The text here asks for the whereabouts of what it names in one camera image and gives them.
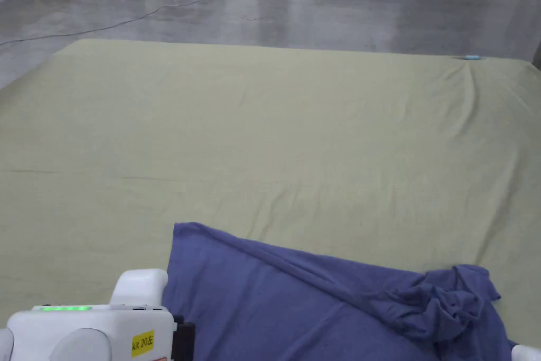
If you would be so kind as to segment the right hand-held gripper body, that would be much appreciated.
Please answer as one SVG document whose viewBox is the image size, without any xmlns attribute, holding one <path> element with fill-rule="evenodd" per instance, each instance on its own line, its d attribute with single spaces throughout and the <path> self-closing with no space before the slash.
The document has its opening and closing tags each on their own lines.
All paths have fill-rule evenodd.
<svg viewBox="0 0 541 361">
<path fill-rule="evenodd" d="M 512 361 L 541 361 L 541 349 L 525 345 L 515 345 L 511 351 Z"/>
</svg>

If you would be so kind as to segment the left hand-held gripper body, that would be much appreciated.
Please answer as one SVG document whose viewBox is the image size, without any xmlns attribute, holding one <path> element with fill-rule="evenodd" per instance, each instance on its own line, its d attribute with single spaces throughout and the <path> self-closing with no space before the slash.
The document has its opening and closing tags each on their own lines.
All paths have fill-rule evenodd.
<svg viewBox="0 0 541 361">
<path fill-rule="evenodd" d="M 40 305 L 1 329 L 1 360 L 193 360 L 195 324 L 162 306 L 168 275 L 129 270 L 105 305 Z"/>
</svg>

